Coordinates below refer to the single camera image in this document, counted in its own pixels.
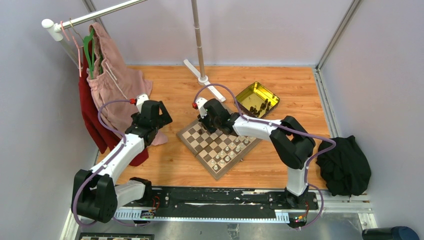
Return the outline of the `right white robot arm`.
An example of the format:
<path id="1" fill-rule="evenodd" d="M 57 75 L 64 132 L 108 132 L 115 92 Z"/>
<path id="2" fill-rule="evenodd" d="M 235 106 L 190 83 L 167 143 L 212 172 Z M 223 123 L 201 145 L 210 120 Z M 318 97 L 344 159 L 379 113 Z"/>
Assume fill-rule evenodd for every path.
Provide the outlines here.
<path id="1" fill-rule="evenodd" d="M 217 130 L 235 137 L 253 137 L 272 143 L 280 160 L 288 168 L 284 189 L 286 204 L 298 209 L 308 195 L 307 162 L 313 154 L 315 141 L 292 116 L 282 120 L 264 120 L 238 112 L 230 113 L 217 99 L 196 99 L 192 107 L 199 111 L 198 120 L 214 133 Z"/>

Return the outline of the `wooden chess board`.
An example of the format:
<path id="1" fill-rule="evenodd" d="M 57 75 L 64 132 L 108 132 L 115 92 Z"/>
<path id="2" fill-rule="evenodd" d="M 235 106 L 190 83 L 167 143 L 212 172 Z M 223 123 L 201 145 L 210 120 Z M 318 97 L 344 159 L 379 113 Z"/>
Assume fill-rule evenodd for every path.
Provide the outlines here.
<path id="1" fill-rule="evenodd" d="M 199 120 L 188 124 L 176 136 L 215 180 L 243 161 L 261 142 L 258 138 L 227 135 L 220 130 L 210 133 Z"/>

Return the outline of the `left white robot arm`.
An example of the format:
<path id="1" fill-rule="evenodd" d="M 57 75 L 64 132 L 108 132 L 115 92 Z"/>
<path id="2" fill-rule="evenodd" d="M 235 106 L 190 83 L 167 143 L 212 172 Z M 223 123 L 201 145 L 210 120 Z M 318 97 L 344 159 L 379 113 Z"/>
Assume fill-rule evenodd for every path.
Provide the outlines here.
<path id="1" fill-rule="evenodd" d="M 121 132 L 118 145 L 97 165 L 79 170 L 73 180 L 71 212 L 75 221 L 84 226 L 80 217 L 93 223 L 108 223 L 116 211 L 131 202 L 149 206 L 153 201 L 152 183 L 133 177 L 125 184 L 116 184 L 125 168 L 154 142 L 159 129 L 173 120 L 162 101 L 150 100 L 145 94 L 128 100 L 136 105 L 131 126 Z"/>

